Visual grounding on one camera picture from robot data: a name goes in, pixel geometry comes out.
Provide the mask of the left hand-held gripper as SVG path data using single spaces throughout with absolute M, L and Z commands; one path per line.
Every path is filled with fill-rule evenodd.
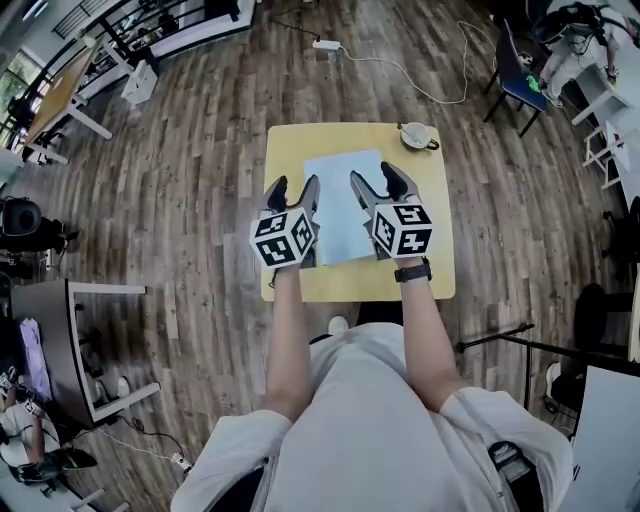
M 287 188 L 288 179 L 282 175 L 264 193 L 260 218 L 251 223 L 250 245 L 263 268 L 314 268 L 319 226 L 312 220 L 318 208 L 319 178 L 312 174 L 307 179 L 298 201 L 289 210 L 286 210 Z

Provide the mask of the person's right forearm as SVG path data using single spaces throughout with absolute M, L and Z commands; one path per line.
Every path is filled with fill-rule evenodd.
M 430 281 L 423 274 L 400 283 L 408 381 L 425 407 L 438 412 L 464 388 Z

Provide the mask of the person's left forearm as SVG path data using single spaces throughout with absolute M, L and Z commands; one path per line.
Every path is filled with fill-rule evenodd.
M 305 321 L 300 267 L 279 269 L 274 282 L 264 408 L 292 423 L 309 406 L 313 394 L 310 338 Z

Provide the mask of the purple cloth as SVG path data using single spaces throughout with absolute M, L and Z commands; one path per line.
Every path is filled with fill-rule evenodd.
M 42 402 L 50 402 L 53 399 L 52 389 L 42 349 L 40 326 L 34 318 L 25 318 L 20 323 L 20 332 L 31 389 Z

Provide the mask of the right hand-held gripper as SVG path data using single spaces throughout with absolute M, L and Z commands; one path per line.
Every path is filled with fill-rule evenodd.
M 416 183 L 396 165 L 382 161 L 388 198 L 380 196 L 355 170 L 350 185 L 360 207 L 368 214 L 364 224 L 378 260 L 425 257 L 433 233 L 433 224 Z

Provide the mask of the white side table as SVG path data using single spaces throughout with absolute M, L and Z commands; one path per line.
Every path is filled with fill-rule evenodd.
M 585 139 L 582 166 L 595 165 L 603 176 L 602 190 L 622 181 L 630 171 L 630 144 L 609 120 L 596 127 Z

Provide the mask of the light wooden desk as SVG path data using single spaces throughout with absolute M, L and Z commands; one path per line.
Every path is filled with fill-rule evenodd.
M 86 75 L 89 65 L 93 62 L 98 50 L 103 46 L 103 42 L 103 37 L 97 39 L 91 47 L 83 50 L 78 57 L 53 76 L 52 84 L 44 95 L 27 132 L 24 141 L 25 148 L 29 148 L 55 162 L 67 165 L 68 159 L 66 157 L 36 142 L 41 135 L 50 131 L 57 122 L 67 115 L 72 116 L 104 139 L 110 140 L 112 138 L 112 133 L 108 129 L 81 112 L 77 107 L 77 104 L 83 102 L 83 99 L 77 94 L 80 82 Z

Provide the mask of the yellow wooden table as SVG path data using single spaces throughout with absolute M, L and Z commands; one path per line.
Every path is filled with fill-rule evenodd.
M 456 292 L 454 241 L 448 180 L 443 152 L 412 151 L 401 142 L 392 123 L 310 123 L 274 126 L 267 137 L 264 186 L 288 178 L 287 198 L 296 201 L 304 187 L 304 162 L 333 154 L 377 150 L 416 183 L 429 217 L 435 223 L 427 257 L 432 269 L 431 290 L 437 299 Z M 349 303 L 397 301 L 400 285 L 395 264 L 367 257 L 301 272 L 305 302 Z

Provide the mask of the green toy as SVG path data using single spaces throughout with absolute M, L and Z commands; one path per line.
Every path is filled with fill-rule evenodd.
M 521 67 L 523 68 L 525 80 L 528 84 L 528 87 L 532 91 L 541 94 L 543 84 L 534 74 L 537 60 L 527 52 L 519 52 L 518 59 Z

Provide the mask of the white cup with saucer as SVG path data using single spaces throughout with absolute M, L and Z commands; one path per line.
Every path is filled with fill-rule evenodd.
M 397 128 L 401 142 L 411 150 L 437 151 L 440 149 L 439 142 L 430 136 L 428 127 L 422 123 L 399 123 Z

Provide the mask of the black metal railing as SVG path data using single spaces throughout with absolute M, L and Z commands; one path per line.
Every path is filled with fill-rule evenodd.
M 43 61 L 51 67 L 77 56 L 78 33 L 105 36 L 123 55 L 150 49 L 159 58 L 248 29 L 260 0 L 78 0 L 47 29 Z

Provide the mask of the person's white shirt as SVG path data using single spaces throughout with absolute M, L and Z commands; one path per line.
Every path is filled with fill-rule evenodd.
M 569 441 L 509 394 L 464 387 L 428 410 L 407 381 L 403 330 L 361 325 L 315 343 L 314 395 L 296 420 L 222 417 L 171 512 L 211 512 L 249 475 L 251 512 L 517 512 L 490 447 L 534 466 L 544 512 L 572 479 Z

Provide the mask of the black office chair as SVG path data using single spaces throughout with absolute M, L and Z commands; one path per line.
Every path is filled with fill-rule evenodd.
M 601 251 L 603 259 L 611 256 L 626 266 L 640 263 L 640 196 L 632 200 L 626 216 L 616 218 L 611 211 L 604 211 L 602 219 L 610 221 L 613 235 L 610 246 Z

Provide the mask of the blue chair with black legs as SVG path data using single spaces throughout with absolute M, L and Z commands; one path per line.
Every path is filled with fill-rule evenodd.
M 506 19 L 502 21 L 500 26 L 495 58 L 496 68 L 483 94 L 486 95 L 496 81 L 499 81 L 500 94 L 483 121 L 489 121 L 507 97 L 513 98 L 519 102 L 519 110 L 523 106 L 528 106 L 533 110 L 531 118 L 519 133 L 519 137 L 522 138 L 539 116 L 547 111 L 547 102 L 541 90 L 539 88 L 532 89 L 529 84 L 528 78 L 532 74 L 520 62 L 513 34 Z

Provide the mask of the black stand pole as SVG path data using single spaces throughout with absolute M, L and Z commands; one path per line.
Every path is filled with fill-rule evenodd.
M 620 374 L 640 377 L 640 363 L 628 361 L 616 355 L 607 355 L 601 352 L 583 351 L 574 348 L 554 346 L 540 342 L 533 342 L 518 337 L 518 334 L 524 333 L 534 327 L 533 324 L 522 324 L 518 328 L 492 333 L 488 336 L 468 341 L 459 342 L 455 345 L 455 351 L 463 354 L 467 349 L 487 344 L 492 341 L 502 340 L 512 344 L 520 345 L 526 348 L 525 357 L 525 391 L 524 391 L 524 408 L 529 409 L 531 398 L 531 377 L 532 377 L 532 352 L 534 349 L 549 352 L 552 354 L 564 356 L 576 361 L 586 363 L 588 366 L 594 366 L 601 369 L 617 372 Z

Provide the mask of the dark desk with white frame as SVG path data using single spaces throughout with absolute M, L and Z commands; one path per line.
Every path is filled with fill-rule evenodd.
M 146 288 L 142 285 L 83 283 L 68 279 L 45 281 L 12 290 L 14 317 L 18 320 L 32 318 L 39 325 L 53 401 L 65 415 L 89 430 L 159 392 L 161 386 L 153 382 L 123 398 L 100 406 L 94 404 L 82 365 L 75 296 L 145 293 Z

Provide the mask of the black wrist watch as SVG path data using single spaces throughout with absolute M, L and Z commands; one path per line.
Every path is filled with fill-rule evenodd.
M 407 283 L 412 280 L 426 278 L 432 280 L 432 271 L 429 261 L 423 258 L 420 264 L 401 267 L 394 272 L 394 278 L 397 283 Z

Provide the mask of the white box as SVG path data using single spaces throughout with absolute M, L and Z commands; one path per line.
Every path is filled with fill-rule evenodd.
M 129 75 L 121 97 L 131 106 L 146 102 L 152 95 L 158 76 L 146 60 L 141 60 Z

